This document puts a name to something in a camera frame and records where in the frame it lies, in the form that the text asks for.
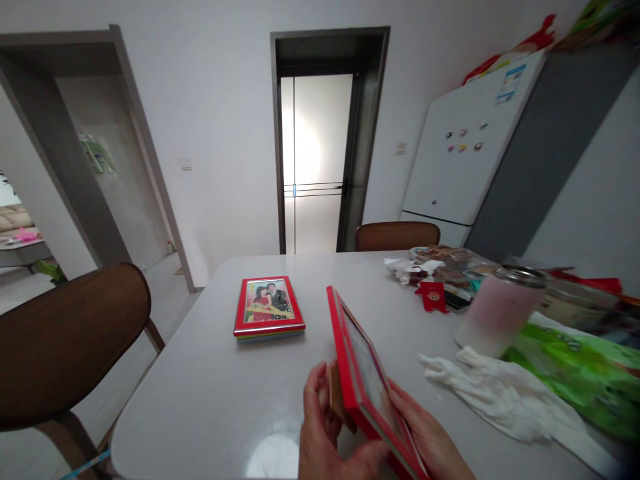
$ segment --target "doorway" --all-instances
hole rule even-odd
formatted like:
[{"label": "doorway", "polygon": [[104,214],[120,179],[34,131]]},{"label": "doorway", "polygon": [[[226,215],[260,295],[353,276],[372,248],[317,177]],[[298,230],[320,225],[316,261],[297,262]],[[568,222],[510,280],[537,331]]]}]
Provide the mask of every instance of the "doorway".
[{"label": "doorway", "polygon": [[193,293],[120,28],[0,35],[0,83],[96,265],[175,248]]},{"label": "doorway", "polygon": [[271,34],[280,253],[355,249],[389,33]]}]

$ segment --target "hand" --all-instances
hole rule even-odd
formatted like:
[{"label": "hand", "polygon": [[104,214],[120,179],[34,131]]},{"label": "hand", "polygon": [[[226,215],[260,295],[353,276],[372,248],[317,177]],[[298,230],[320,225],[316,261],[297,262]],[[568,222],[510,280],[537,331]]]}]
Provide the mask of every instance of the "hand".
[{"label": "hand", "polygon": [[374,479],[389,454],[389,448],[382,440],[370,441],[361,445],[349,460],[342,460],[336,450],[342,422],[329,409],[329,378],[326,374],[327,364],[321,362],[311,370],[305,385],[305,421],[300,430],[298,479]]},{"label": "hand", "polygon": [[389,397],[405,418],[415,446],[434,480],[475,480],[473,472],[458,452],[453,440],[432,414],[389,380]]}]

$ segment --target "red photo frame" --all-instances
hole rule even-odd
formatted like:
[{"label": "red photo frame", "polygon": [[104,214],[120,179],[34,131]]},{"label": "red photo frame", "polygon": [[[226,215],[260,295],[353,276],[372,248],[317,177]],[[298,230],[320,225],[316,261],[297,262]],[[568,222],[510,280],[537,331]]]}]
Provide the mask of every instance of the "red photo frame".
[{"label": "red photo frame", "polygon": [[387,442],[389,465],[399,478],[429,480],[409,427],[387,395],[389,382],[371,340],[333,287],[327,297],[347,414],[368,438]]},{"label": "red photo frame", "polygon": [[235,337],[248,339],[302,332],[305,327],[288,276],[242,280],[233,329]]}]

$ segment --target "white table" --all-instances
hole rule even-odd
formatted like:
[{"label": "white table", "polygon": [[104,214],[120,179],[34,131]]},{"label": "white table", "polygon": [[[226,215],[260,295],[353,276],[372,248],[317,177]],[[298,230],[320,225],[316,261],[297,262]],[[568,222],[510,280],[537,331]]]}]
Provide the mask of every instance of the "white table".
[{"label": "white table", "polygon": [[[220,266],[122,412],[116,470],[130,479],[294,477],[309,370],[335,356],[325,288],[340,292],[375,344],[387,374],[443,424],[479,480],[598,479],[555,443],[526,445],[427,382],[417,354],[454,359],[456,315],[428,314],[388,273],[385,254],[241,257]],[[238,345],[241,280],[288,275],[304,336]],[[342,454],[361,441],[346,429]],[[393,477],[391,471],[385,476]]]}]

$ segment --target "sticker label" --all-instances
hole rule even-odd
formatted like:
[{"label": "sticker label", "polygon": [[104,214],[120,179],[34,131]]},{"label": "sticker label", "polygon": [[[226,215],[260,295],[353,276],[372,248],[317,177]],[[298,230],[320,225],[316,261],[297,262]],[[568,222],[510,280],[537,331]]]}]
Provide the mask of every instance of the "sticker label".
[{"label": "sticker label", "polygon": [[502,81],[502,86],[500,86],[498,96],[495,99],[496,105],[507,103],[512,100],[515,91],[518,88],[518,83],[520,83],[520,78],[522,78],[522,72],[524,72],[526,66],[527,64],[520,65],[518,68],[514,68],[506,72],[505,79]]}]

